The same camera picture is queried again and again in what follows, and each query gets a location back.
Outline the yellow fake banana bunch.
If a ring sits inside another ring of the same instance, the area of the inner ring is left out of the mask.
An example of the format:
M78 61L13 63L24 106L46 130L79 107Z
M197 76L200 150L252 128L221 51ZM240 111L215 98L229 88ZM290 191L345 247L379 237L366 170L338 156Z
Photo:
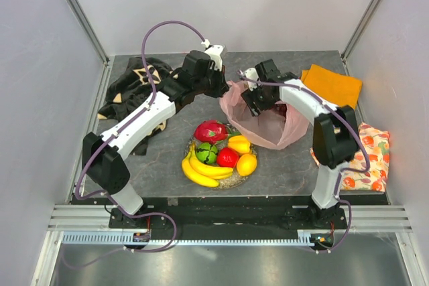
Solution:
M182 160L182 171L192 182L207 188L219 187L220 180L232 176L232 167L206 165L196 157L196 144L191 142L186 157Z

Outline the red fake apple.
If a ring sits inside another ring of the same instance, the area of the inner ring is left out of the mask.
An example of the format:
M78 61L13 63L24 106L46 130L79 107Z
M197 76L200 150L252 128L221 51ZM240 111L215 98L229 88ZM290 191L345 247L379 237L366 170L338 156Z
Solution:
M240 156L235 150L229 147L224 147L219 151L217 156L217 165L221 167L234 168L238 163L239 158Z

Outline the pink plastic bag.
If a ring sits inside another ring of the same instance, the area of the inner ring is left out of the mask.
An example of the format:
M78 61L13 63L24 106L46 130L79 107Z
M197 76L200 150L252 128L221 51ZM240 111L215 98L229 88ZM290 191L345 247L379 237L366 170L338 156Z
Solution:
M251 115L241 93L247 89L244 81L228 81L229 91L220 98L221 110L227 120L252 144L267 149L281 150L301 139L310 122L294 107L287 104L287 119L272 109L262 111L257 117Z

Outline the green fake watermelon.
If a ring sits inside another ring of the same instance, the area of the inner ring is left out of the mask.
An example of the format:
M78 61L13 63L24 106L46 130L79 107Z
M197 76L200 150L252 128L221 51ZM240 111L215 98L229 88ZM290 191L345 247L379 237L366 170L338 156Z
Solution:
M216 162L219 150L216 145L204 142L196 148L196 158L207 165L212 165Z

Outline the yellow fake lemon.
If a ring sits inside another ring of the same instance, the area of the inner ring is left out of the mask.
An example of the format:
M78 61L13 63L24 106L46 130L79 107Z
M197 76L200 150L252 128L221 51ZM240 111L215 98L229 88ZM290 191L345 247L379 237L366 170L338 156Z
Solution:
M237 172L242 177L251 175L257 168L257 157L252 153L243 154L236 165Z

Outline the red fake dragon fruit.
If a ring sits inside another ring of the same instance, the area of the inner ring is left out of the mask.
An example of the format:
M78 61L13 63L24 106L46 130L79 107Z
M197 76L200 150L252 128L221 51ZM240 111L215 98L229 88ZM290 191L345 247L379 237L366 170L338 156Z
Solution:
M211 144L247 140L239 131L234 131L232 126L218 120L207 120L199 124L195 129L194 138L202 143Z

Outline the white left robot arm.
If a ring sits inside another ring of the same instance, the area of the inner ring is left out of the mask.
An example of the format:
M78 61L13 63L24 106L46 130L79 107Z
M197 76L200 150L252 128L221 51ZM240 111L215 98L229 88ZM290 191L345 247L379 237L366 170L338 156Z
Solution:
M97 183L122 208L124 221L133 228L147 220L143 199L131 186L125 160L135 146L158 125L173 117L195 97L204 94L220 98L229 89L222 55L226 48L211 45L205 51L192 50L173 77L163 79L120 123L101 135L87 134L82 142L82 174Z

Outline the yellow fake bell pepper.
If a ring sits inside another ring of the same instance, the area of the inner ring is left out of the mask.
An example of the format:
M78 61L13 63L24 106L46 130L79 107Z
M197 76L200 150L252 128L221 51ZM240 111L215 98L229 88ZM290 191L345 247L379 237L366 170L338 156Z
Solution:
M251 152L251 142L243 135L235 135L229 138L227 147L236 151L239 155Z

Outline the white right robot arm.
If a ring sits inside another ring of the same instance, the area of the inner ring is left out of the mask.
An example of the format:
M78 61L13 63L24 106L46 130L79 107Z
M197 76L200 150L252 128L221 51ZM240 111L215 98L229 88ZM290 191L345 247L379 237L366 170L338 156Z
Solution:
M310 90L293 73L282 74L273 60L266 60L239 73L248 89L241 97L253 116L273 108L277 102L291 105L313 126L312 149L320 163L314 207L307 211L308 223L322 228L331 220L330 210L339 202L341 171L361 147L354 110L337 106Z

